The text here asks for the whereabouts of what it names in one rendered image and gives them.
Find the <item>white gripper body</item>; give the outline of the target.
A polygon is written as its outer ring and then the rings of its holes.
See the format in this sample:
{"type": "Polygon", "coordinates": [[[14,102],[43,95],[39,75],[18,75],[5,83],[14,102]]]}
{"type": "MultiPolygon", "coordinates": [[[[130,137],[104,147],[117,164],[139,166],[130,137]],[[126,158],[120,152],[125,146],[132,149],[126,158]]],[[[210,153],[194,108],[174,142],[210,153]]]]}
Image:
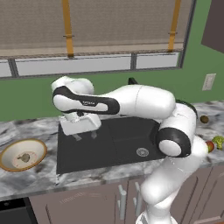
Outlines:
{"type": "Polygon", "coordinates": [[[64,116],[60,116],[59,123],[66,136],[95,131],[102,126],[99,116],[95,114],[86,114],[72,121],[68,121],[64,116]]]}

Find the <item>black sink basin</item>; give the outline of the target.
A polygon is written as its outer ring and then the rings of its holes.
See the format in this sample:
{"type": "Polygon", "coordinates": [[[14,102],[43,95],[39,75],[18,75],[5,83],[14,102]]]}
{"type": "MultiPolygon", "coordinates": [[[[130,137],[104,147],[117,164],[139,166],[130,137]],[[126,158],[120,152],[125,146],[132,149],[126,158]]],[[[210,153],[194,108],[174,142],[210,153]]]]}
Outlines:
{"type": "Polygon", "coordinates": [[[92,138],[81,133],[81,140],[66,136],[59,125],[57,174],[126,165],[165,157],[155,144],[159,123],[154,120],[123,117],[101,121],[92,138]]]}

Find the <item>cream bowl with brown rim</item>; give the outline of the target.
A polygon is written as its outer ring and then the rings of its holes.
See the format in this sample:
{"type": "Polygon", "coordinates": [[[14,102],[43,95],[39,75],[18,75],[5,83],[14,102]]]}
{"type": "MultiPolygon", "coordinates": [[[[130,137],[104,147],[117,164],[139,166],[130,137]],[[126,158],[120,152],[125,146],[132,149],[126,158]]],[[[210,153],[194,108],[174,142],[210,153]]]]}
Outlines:
{"type": "Polygon", "coordinates": [[[23,172],[38,165],[46,153],[45,143],[38,139],[18,140],[0,153],[0,167],[7,172],[23,172]]]}

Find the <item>brown cupboard door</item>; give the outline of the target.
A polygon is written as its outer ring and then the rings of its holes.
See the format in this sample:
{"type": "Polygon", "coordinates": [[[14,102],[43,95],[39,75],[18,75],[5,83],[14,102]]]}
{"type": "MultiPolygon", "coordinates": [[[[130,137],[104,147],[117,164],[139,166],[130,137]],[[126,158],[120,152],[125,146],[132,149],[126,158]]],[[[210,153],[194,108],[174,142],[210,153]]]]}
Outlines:
{"type": "Polygon", "coordinates": [[[31,196],[38,224],[123,224],[117,201],[127,181],[31,196]]]}
{"type": "Polygon", "coordinates": [[[178,224],[224,224],[224,165],[198,169],[171,205],[178,224]]]}
{"type": "MultiPolygon", "coordinates": [[[[133,203],[133,198],[137,196],[137,191],[135,188],[136,182],[139,185],[141,185],[144,182],[144,178],[132,179],[128,183],[126,216],[124,221],[125,224],[136,224],[136,220],[139,217],[139,216],[135,216],[135,207],[133,203]]],[[[141,213],[145,210],[145,208],[146,208],[146,204],[143,200],[141,213]]]]}

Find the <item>black dishwasher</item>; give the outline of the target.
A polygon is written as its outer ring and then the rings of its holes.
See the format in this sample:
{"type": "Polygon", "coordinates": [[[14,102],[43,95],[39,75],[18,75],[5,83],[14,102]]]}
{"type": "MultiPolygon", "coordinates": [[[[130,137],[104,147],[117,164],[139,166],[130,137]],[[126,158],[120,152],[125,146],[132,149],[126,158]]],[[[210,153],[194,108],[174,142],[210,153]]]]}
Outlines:
{"type": "Polygon", "coordinates": [[[38,224],[29,198],[0,201],[0,224],[38,224]]]}

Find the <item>green broccoli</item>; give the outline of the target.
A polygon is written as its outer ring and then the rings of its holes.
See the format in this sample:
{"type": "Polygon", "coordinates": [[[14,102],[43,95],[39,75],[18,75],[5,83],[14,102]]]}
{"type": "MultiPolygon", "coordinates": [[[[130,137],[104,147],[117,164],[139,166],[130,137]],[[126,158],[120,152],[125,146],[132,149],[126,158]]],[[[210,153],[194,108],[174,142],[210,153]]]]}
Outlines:
{"type": "Polygon", "coordinates": [[[224,144],[224,137],[223,136],[215,136],[213,139],[212,139],[212,142],[214,144],[216,144],[216,148],[218,150],[221,150],[222,149],[222,145],[224,144]]]}

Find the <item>window with yellow-strapped blind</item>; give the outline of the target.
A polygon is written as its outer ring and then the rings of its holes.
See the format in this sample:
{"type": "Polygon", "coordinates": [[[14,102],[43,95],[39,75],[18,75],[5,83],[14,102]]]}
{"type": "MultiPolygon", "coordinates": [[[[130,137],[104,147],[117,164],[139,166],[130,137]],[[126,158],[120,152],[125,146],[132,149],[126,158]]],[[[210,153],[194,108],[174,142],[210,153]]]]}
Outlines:
{"type": "Polygon", "coordinates": [[[0,0],[0,79],[178,67],[193,0],[0,0]]]}

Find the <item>white wall socket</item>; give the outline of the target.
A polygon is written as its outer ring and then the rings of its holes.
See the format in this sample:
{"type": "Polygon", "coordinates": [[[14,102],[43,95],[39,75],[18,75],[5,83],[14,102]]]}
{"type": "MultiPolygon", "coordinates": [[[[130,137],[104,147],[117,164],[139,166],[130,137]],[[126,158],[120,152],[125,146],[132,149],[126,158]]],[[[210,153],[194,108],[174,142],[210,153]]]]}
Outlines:
{"type": "Polygon", "coordinates": [[[214,84],[214,79],[215,79],[216,74],[215,73],[210,73],[207,74],[204,80],[204,84],[202,87],[203,91],[211,90],[212,86],[214,84]]]}

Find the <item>dark wall cupboard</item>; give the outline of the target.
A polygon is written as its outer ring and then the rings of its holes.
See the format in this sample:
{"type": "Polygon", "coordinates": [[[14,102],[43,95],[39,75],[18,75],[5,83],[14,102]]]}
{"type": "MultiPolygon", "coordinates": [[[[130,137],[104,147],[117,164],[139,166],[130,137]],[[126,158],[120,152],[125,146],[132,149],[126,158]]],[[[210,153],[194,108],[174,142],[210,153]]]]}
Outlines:
{"type": "Polygon", "coordinates": [[[224,0],[212,0],[201,44],[224,53],[224,0]]]}

